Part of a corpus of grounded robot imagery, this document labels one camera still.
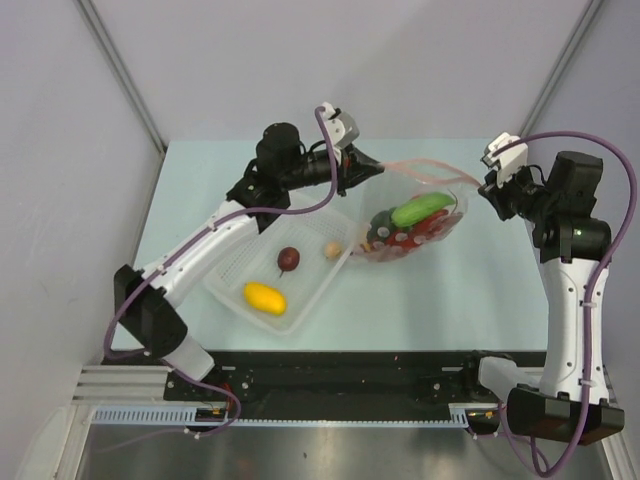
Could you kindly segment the yellow toy mango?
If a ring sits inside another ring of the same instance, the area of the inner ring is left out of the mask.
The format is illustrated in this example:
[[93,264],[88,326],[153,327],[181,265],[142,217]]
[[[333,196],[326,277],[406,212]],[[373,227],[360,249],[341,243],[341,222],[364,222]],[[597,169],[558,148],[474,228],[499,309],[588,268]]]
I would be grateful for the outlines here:
[[257,282],[244,286],[243,295],[247,304],[255,310],[280,316],[287,310],[287,299],[277,289]]

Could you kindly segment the clear zip top bag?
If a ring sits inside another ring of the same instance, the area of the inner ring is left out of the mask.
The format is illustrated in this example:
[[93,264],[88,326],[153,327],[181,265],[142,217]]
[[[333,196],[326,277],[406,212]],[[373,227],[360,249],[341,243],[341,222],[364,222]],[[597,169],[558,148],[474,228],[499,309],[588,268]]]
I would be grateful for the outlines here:
[[444,240],[467,213],[480,183],[448,163],[417,158],[383,165],[364,183],[351,258],[384,263]]

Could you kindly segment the red toy apple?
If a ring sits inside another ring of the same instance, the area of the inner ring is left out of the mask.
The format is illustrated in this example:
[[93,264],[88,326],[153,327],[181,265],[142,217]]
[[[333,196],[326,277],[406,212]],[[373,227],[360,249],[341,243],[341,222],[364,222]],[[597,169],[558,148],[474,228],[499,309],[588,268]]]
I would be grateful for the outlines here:
[[440,209],[423,219],[419,223],[415,224],[412,228],[412,234],[415,236],[428,236],[430,232],[437,227],[442,218],[447,218],[449,212],[446,209]]

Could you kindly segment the light green toy cucumber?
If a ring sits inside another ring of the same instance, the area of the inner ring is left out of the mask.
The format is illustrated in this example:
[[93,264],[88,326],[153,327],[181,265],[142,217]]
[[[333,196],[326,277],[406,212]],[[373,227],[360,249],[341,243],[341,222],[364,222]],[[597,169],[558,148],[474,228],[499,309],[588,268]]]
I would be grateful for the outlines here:
[[450,195],[441,192],[427,193],[397,207],[392,213],[391,220],[397,227],[410,227],[436,211],[454,204],[455,200]]

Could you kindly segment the red toy lobster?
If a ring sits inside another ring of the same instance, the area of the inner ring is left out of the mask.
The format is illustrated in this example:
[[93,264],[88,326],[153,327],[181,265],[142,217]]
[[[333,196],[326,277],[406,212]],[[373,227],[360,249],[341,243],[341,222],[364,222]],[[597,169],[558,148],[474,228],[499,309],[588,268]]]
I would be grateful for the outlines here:
[[380,254],[381,261],[403,258],[422,246],[439,239],[440,227],[416,225],[412,229],[389,231],[380,228],[382,235],[376,234],[369,241],[371,250]]

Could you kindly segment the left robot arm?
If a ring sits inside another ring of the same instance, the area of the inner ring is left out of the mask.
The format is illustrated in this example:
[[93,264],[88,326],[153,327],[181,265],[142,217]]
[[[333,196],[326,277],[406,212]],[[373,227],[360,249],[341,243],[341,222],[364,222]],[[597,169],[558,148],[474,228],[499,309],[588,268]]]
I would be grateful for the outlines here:
[[177,312],[191,288],[237,246],[262,234],[279,217],[292,216],[292,191],[328,184],[327,195],[345,195],[384,171],[354,145],[356,127],[337,119],[321,122],[322,141],[305,148],[290,123],[267,127],[241,179],[219,209],[179,246],[143,269],[128,264],[114,275],[114,324],[121,324],[141,350],[186,376],[197,398],[221,387],[215,361],[189,334]]

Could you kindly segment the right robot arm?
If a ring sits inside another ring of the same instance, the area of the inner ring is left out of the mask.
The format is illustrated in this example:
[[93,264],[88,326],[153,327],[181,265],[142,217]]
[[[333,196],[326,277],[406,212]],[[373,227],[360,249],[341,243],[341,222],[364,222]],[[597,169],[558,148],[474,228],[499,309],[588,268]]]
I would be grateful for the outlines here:
[[482,354],[463,373],[473,401],[494,394],[506,405],[511,432],[558,442],[574,436],[590,445],[619,433],[622,409],[610,404],[602,365],[601,307],[608,271],[598,267],[611,246],[610,226],[593,218],[603,162],[562,151],[547,181],[534,181],[517,161],[494,163],[479,189],[502,220],[519,216],[533,225],[548,301],[548,340],[540,379],[503,354]]

